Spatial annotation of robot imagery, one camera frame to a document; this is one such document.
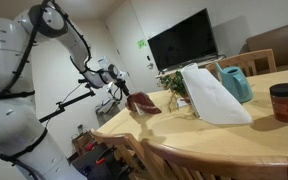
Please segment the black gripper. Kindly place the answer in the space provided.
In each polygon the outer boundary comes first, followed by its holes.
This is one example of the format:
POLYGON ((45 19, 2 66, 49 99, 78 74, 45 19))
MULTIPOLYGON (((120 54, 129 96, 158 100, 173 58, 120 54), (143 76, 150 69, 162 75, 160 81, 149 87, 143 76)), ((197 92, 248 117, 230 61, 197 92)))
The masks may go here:
POLYGON ((122 90, 122 92, 126 95, 126 96, 129 96, 130 93, 129 93, 129 89, 127 88, 126 86, 126 81, 125 80, 122 80, 122 79, 118 79, 116 82, 115 82, 115 85, 120 88, 122 90))

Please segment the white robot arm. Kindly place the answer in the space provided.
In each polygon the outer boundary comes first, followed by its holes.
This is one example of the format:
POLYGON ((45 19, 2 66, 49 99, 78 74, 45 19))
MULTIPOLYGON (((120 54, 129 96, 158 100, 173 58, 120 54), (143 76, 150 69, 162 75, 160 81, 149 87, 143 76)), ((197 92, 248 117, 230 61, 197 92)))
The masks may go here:
POLYGON ((0 18, 0 159, 16 166, 27 180, 87 180, 35 114, 30 53, 50 39, 68 50, 90 95, 109 83, 126 88, 122 72, 105 59, 98 70, 87 66, 90 46, 55 0, 43 0, 13 20, 0 18))

